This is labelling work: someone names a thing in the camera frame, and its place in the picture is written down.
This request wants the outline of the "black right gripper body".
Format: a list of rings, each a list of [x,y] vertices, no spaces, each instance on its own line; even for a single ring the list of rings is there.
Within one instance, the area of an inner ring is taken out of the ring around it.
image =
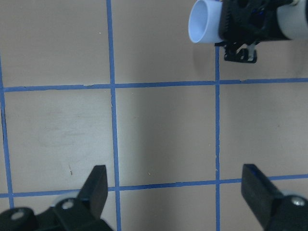
[[[259,44],[288,40],[278,25],[277,10],[291,0],[223,0],[217,46]]]

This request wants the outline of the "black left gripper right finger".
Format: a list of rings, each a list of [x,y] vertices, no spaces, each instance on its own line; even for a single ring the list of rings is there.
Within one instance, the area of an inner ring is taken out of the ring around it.
[[[254,164],[242,168],[241,194],[263,229],[281,205],[283,194]]]

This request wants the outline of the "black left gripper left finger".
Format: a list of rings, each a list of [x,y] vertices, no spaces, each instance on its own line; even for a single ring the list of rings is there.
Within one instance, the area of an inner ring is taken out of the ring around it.
[[[77,195],[83,205],[100,219],[107,200],[107,171],[105,165],[96,165]]]

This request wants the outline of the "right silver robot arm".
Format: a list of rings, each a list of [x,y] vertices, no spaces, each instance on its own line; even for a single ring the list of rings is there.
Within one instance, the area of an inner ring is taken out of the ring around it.
[[[223,0],[217,45],[307,39],[306,0]]]

